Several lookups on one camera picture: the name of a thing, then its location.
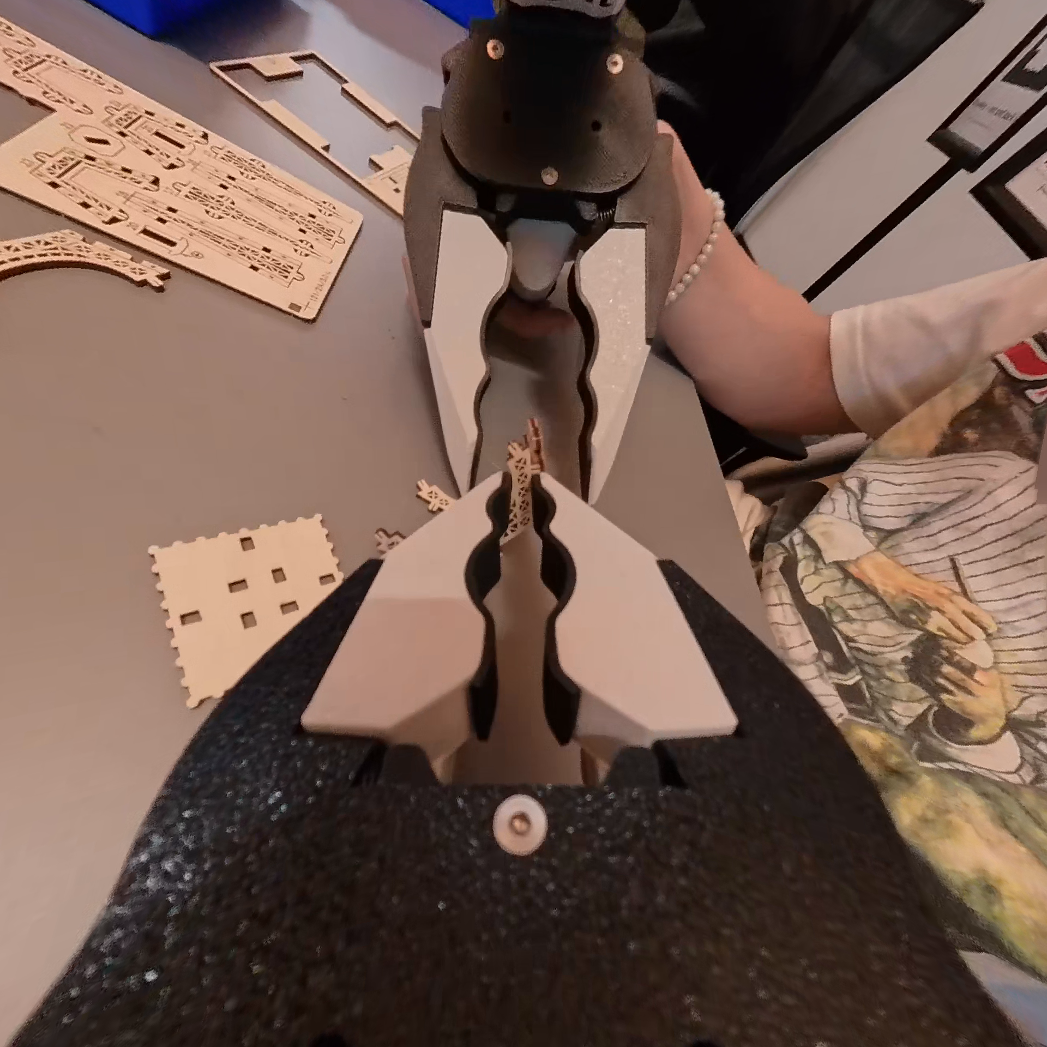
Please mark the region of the small wooden arch piece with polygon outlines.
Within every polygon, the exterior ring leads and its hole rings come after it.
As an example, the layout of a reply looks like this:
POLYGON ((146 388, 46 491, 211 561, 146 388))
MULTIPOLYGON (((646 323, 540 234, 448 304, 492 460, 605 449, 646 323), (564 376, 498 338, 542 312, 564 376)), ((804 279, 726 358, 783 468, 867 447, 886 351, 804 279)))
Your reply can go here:
MULTIPOLYGON (((426 506, 430 515, 438 515, 447 511, 458 499, 435 484, 429 484, 425 478, 419 478, 416 483, 416 498, 426 506)), ((389 530, 379 527, 374 531, 376 555, 379 559, 384 559, 386 555, 407 538, 407 534, 400 530, 389 530)))

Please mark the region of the wooden lattice arch piece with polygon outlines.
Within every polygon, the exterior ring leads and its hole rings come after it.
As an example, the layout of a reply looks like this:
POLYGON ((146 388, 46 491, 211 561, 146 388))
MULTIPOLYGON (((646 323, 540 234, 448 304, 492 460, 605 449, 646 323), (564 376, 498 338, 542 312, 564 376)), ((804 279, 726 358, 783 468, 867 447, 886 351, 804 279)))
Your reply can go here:
POLYGON ((63 229, 1 242, 1 280, 47 269, 89 269, 164 291, 171 271, 63 229))
POLYGON ((510 543, 533 524, 532 478, 545 469, 543 427, 536 417, 530 417, 527 431, 507 445, 507 471, 512 478, 509 518, 502 545, 510 543))

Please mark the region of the square wooden platform with holes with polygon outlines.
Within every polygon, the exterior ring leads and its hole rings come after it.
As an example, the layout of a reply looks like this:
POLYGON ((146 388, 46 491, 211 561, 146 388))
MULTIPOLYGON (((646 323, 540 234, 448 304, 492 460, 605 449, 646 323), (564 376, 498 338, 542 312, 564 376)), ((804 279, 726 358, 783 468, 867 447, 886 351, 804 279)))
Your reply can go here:
POLYGON ((346 578, 320 515, 149 553, 190 709, 222 699, 346 578))

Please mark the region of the blue plastic bin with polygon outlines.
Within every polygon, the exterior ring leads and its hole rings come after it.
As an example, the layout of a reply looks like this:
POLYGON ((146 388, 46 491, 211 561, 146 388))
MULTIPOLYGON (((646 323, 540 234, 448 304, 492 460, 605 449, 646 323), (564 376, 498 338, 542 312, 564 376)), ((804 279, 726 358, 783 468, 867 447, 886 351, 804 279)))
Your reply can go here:
POLYGON ((233 1, 89 1, 138 34, 155 39, 175 32, 193 19, 228 9, 233 1))

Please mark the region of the person's printed white shirt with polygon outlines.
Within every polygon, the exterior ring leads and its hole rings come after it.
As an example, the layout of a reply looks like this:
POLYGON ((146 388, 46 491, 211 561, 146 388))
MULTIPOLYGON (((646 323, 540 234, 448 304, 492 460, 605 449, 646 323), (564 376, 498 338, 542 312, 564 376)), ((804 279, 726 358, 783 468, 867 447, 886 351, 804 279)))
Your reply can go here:
POLYGON ((871 439, 762 509, 780 653, 875 783, 959 949, 1045 981, 1045 260, 831 317, 871 439))

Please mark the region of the person's right hand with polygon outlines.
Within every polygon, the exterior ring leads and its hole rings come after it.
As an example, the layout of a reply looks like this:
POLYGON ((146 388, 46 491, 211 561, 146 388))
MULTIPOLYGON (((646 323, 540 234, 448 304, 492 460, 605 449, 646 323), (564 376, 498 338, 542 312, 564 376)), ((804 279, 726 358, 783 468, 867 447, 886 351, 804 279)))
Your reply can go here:
POLYGON ((509 294, 503 298, 493 314, 493 321, 521 338, 552 336, 575 322, 569 311, 549 302, 524 300, 509 294))

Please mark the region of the wooden tower parts sheet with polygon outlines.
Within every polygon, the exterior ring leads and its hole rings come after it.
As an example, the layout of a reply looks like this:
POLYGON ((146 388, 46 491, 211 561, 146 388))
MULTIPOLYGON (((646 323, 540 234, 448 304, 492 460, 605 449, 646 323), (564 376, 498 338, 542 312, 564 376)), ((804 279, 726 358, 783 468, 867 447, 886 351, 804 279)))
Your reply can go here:
POLYGON ((313 321, 362 216, 163 108, 55 112, 1 149, 2 190, 313 321))

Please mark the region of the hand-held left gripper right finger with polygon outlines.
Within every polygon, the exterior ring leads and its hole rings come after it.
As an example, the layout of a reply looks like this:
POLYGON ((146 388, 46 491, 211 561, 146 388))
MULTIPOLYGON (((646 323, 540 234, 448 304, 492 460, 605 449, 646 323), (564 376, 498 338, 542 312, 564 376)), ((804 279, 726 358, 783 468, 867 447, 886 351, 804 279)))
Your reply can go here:
POLYGON ((543 711, 562 745, 612 763, 628 748, 732 735, 737 716, 661 561, 556 478, 533 478, 545 622, 543 711))

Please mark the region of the person's right forearm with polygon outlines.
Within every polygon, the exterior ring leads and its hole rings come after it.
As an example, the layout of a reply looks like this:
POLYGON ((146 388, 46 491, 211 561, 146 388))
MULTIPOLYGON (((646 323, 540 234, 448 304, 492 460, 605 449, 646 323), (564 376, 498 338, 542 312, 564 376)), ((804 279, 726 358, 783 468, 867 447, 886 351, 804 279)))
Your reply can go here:
POLYGON ((762 270, 700 184, 680 193, 682 240, 660 335, 703 399, 747 428, 856 432, 831 369, 831 322, 762 270))

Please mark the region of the grey desk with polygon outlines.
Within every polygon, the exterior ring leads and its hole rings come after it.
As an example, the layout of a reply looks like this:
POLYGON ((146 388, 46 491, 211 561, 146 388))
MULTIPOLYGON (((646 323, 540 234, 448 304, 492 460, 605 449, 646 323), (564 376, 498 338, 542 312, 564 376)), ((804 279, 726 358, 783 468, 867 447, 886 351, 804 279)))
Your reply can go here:
POLYGON ((363 215, 317 321, 181 269, 2 281, 2 1043, 98 917, 214 710, 190 710, 149 547, 321 514, 346 571, 444 489, 397 219, 209 70, 314 50, 418 124, 461 30, 423 2, 245 2, 152 41, 86 2, 2 17, 363 215))

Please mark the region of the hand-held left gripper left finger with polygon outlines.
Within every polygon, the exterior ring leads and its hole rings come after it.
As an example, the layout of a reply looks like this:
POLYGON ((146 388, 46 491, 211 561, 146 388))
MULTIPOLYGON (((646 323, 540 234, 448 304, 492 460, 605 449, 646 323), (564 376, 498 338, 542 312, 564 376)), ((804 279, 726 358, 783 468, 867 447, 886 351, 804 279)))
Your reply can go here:
POLYGON ((306 731, 451 755, 493 726, 510 473, 486 478, 383 558, 302 715, 306 731))

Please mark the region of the empty wooden frame sheet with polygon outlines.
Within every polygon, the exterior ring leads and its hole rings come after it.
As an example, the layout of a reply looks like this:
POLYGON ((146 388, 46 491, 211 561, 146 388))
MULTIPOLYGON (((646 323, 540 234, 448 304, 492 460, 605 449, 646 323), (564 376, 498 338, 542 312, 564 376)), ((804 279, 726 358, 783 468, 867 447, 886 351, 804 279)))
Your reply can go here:
POLYGON ((403 216, 407 181, 413 166, 411 150, 401 144, 394 144, 382 153, 373 154, 369 157, 367 174, 358 175, 332 156, 331 144, 320 132, 300 119, 280 101, 258 98, 233 77, 235 73, 247 71, 267 83, 300 80, 305 76, 308 65, 317 67, 336 82, 340 97, 350 101, 358 111, 367 116, 371 122, 379 124, 386 131, 404 136, 411 140, 413 144, 420 142, 420 134, 409 122, 405 122, 382 101, 375 98, 372 93, 315 50, 221 59, 209 63, 208 67, 216 77, 253 106, 269 122, 277 125, 308 152, 346 177, 356 190, 363 192, 389 213, 403 216))

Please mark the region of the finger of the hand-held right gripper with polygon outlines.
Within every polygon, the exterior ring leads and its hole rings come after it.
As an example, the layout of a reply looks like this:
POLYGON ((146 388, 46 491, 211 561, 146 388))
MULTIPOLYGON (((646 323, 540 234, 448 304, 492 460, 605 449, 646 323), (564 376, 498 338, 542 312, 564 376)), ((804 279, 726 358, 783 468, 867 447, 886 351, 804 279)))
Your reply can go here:
POLYGON ((612 226, 570 272, 571 310, 581 325, 585 362, 579 379, 585 425, 580 478, 597 502, 609 478, 647 362, 647 233, 612 226))
POLYGON ((486 330, 511 271, 512 249, 482 216, 443 211, 435 307, 424 340, 444 446, 461 495, 476 481, 478 401, 489 380, 486 330))

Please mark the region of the black framed marker card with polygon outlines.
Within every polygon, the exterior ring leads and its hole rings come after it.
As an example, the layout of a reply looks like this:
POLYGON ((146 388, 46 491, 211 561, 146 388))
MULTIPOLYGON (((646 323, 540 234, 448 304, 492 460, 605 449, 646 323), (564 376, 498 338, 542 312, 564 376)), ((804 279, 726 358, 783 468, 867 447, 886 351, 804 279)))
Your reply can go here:
POLYGON ((1046 34, 1013 51, 949 115, 929 144, 973 172, 1030 122, 1046 105, 1046 34))
POLYGON ((1025 255, 1046 257, 1046 144, 1031 141, 971 190, 1025 255))

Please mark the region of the wooden lattice parts sheet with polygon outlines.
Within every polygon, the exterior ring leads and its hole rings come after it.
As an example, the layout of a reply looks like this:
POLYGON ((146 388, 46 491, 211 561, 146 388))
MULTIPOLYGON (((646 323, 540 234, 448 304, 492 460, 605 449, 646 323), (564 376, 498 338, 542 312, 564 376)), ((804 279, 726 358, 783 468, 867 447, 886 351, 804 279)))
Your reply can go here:
POLYGON ((91 115, 128 91, 7 19, 1 19, 1 84, 22 98, 80 115, 91 115))

